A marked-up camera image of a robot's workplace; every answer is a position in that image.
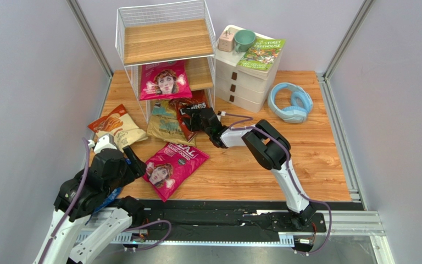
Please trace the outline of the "tan kettle chips bag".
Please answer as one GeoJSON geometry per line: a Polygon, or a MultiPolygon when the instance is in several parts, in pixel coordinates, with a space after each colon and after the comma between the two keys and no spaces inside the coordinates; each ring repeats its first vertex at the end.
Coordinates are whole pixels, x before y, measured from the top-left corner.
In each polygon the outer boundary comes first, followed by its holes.
{"type": "Polygon", "coordinates": [[[149,118],[146,134],[149,137],[161,139],[173,144],[196,146],[195,139],[187,141],[179,126],[176,111],[171,108],[168,100],[156,100],[149,118]]]}

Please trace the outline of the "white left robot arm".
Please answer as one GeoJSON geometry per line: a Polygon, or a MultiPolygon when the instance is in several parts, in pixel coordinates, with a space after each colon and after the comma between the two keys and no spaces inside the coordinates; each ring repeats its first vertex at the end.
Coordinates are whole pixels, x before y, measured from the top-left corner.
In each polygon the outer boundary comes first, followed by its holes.
{"type": "Polygon", "coordinates": [[[72,179],[65,181],[54,202],[52,222],[35,263],[92,263],[121,232],[145,221],[145,207],[126,196],[115,202],[107,219],[86,239],[78,236],[108,196],[146,172],[146,164],[130,146],[107,148],[96,154],[72,179]]]}

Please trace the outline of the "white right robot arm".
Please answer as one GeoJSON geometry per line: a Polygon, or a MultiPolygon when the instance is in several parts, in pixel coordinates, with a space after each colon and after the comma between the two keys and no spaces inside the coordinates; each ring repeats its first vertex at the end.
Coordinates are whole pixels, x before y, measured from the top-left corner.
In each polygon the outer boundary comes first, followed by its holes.
{"type": "Polygon", "coordinates": [[[206,133],[215,147],[228,149],[245,146],[261,167],[271,171],[278,182],[286,206],[292,212],[289,220],[297,230],[311,225],[316,210],[310,203],[295,173],[290,143],[265,119],[236,128],[225,126],[212,108],[184,108],[184,122],[190,131],[206,133]]]}

